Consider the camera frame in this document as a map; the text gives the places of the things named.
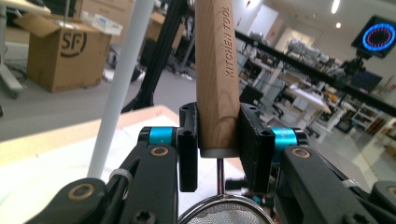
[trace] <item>white tabletop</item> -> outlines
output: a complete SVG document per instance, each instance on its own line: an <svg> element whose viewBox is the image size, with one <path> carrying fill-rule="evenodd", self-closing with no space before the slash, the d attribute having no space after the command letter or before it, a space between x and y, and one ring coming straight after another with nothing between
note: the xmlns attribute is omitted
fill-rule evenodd
<svg viewBox="0 0 396 224"><path fill-rule="evenodd" d="M88 172L100 120L0 142L0 223L24 223L40 212L66 184ZM120 115L102 180L120 167L145 126L178 126L165 106ZM178 212L217 194L217 160L198 157L198 189L178 193ZM225 178L244 177L240 160L226 159Z"/></svg>
<svg viewBox="0 0 396 224"><path fill-rule="evenodd" d="M47 7L40 7L25 0L0 0L0 5L6 7L13 7L17 10L37 13L40 15L49 15L50 9Z"/></svg>
<svg viewBox="0 0 396 224"><path fill-rule="evenodd" d="M314 94L299 89L297 85L291 85L290 92L304 98L309 104L313 105L314 107L317 107L318 109L321 109L326 113L331 113L330 108L326 105L326 103L323 102L322 99L315 96Z"/></svg>
<svg viewBox="0 0 396 224"><path fill-rule="evenodd" d="M252 63L260 66L261 68L265 69L265 70L271 70L272 68L270 66L268 66L265 63L262 63L262 60L260 59L249 59Z"/></svg>

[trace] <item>sf logo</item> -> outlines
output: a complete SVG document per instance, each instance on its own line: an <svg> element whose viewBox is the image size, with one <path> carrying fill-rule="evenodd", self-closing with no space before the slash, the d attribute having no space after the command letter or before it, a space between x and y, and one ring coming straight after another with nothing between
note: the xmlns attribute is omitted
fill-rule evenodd
<svg viewBox="0 0 396 224"><path fill-rule="evenodd" d="M64 33L62 38L61 56L72 58L78 56L85 49L87 43L86 33Z"/></svg>

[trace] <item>white pole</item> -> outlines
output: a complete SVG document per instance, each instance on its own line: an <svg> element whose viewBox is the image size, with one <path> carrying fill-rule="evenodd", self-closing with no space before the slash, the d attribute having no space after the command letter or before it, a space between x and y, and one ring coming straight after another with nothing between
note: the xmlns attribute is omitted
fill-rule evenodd
<svg viewBox="0 0 396 224"><path fill-rule="evenodd" d="M69 17L70 0L66 0L66 6L64 7L64 27L67 23L67 17Z"/></svg>
<svg viewBox="0 0 396 224"><path fill-rule="evenodd" d="M154 0L136 0L93 149L88 177L100 178L102 175L153 8Z"/></svg>

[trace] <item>blue ring light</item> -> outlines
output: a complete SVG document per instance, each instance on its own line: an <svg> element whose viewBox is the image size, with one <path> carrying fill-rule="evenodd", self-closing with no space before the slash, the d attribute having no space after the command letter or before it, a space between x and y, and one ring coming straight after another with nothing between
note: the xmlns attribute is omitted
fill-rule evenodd
<svg viewBox="0 0 396 224"><path fill-rule="evenodd" d="M388 39L387 41L380 43L380 46L373 46L371 43L367 42L367 36L371 35L373 32L390 32L390 39ZM387 49L395 40L395 28L389 24L386 23L379 23L376 24L372 27L370 27L363 36L363 46L365 48L367 48L370 51L380 51L383 49Z"/></svg>

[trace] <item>circular light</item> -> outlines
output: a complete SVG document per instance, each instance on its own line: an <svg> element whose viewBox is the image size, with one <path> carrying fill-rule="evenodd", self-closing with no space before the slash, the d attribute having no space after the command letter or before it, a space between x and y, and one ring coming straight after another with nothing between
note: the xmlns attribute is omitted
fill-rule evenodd
<svg viewBox="0 0 396 224"><path fill-rule="evenodd" d="M363 46L370 51L387 49L395 40L395 28L386 23L370 27L363 36Z"/></svg>

